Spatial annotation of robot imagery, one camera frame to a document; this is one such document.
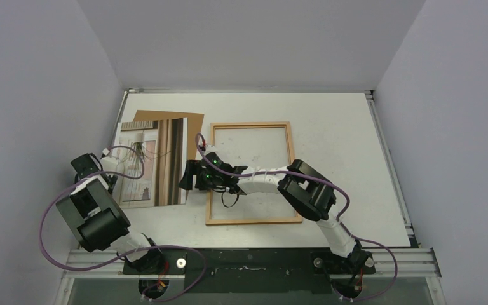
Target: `cardboard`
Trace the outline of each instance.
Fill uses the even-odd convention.
[[[197,153],[195,135],[201,132],[203,126],[202,113],[190,113],[190,112],[171,112],[171,111],[150,111],[150,110],[138,110],[135,113],[133,121],[159,121],[161,119],[180,119],[188,118],[188,130],[187,130],[187,159],[195,160]]]

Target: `red wire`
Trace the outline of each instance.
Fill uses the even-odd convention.
[[[165,267],[163,268],[163,271],[158,275],[158,286],[160,286],[161,283],[160,276],[164,275],[168,270],[169,270],[169,262],[165,262]]]
[[[362,278],[363,278],[363,268],[360,269],[360,278],[358,279],[358,282],[356,283],[356,285],[358,285],[358,283],[362,282]]]

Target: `curtain in photo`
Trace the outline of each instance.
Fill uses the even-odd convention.
[[[155,205],[180,204],[179,180],[182,175],[183,119],[158,121]]]

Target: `metal screw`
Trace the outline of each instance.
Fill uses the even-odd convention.
[[[182,269],[186,266],[186,260],[185,259],[177,259],[177,268]]]
[[[317,257],[316,259],[313,260],[313,265],[317,268],[320,268],[323,265],[323,259]]]

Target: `glass panel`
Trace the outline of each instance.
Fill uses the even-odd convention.
[[[382,290],[389,278],[364,278],[364,291],[361,296]],[[173,293],[182,290],[184,280],[172,280]],[[137,279],[86,279],[76,278],[69,305],[145,305],[139,301]],[[309,292],[289,292],[286,294],[184,294],[171,304],[338,304],[335,294],[316,294]],[[399,278],[384,295],[364,304],[433,304],[425,278]]]

